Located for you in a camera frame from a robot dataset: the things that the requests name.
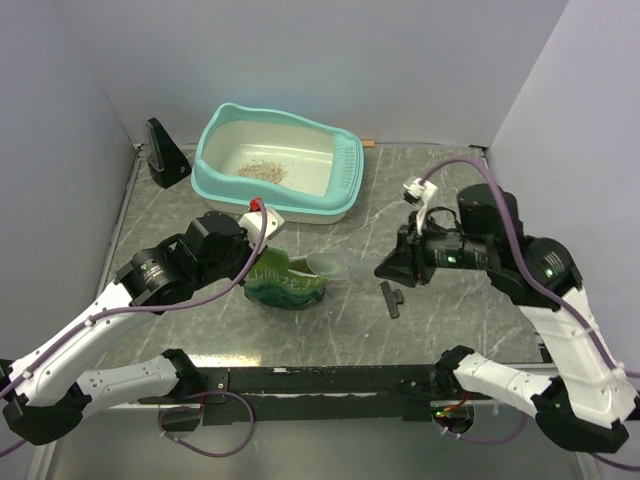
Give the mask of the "clear plastic scoop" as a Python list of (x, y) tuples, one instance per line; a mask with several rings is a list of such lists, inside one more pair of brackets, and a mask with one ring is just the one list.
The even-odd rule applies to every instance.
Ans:
[(346, 281), (351, 278), (349, 257), (341, 253), (312, 253), (304, 258), (309, 272), (319, 278)]

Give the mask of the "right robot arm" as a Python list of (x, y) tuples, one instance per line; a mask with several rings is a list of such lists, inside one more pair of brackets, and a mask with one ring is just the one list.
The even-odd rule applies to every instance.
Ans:
[(478, 393), (510, 405), (567, 451), (617, 452), (629, 438), (624, 422), (638, 393), (610, 356), (569, 251), (556, 240), (524, 234), (517, 200), (501, 188), (461, 190), (451, 228), (433, 218), (434, 184), (414, 179), (404, 189), (405, 200), (419, 209), (398, 229), (375, 276), (414, 288), (439, 269), (485, 272), (533, 325), (557, 370), (528, 373), (458, 345), (436, 364), (440, 393), (453, 399)]

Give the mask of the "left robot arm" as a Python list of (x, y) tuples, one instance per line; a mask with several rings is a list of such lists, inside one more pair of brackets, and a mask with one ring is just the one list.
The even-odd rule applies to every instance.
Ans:
[(112, 406), (151, 397), (200, 400), (205, 383), (188, 355), (169, 349), (113, 370), (95, 360), (145, 321), (198, 306), (195, 292), (221, 279), (238, 285), (266, 245), (264, 206), (240, 220), (208, 212), (186, 232), (137, 252), (93, 303), (32, 353), (1, 363), (4, 420), (22, 442), (45, 445)]

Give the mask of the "black bag clip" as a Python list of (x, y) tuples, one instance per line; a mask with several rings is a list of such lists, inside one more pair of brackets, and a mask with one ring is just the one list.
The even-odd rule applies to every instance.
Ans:
[(390, 318), (397, 319), (400, 316), (398, 306), (404, 303), (402, 291), (392, 288), (388, 281), (381, 282), (380, 287)]

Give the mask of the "green litter bag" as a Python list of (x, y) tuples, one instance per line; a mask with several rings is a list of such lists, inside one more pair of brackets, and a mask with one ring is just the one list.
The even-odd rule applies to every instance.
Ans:
[(244, 295), (267, 307), (306, 310), (323, 300), (326, 282), (311, 271), (306, 257), (266, 248), (244, 279)]

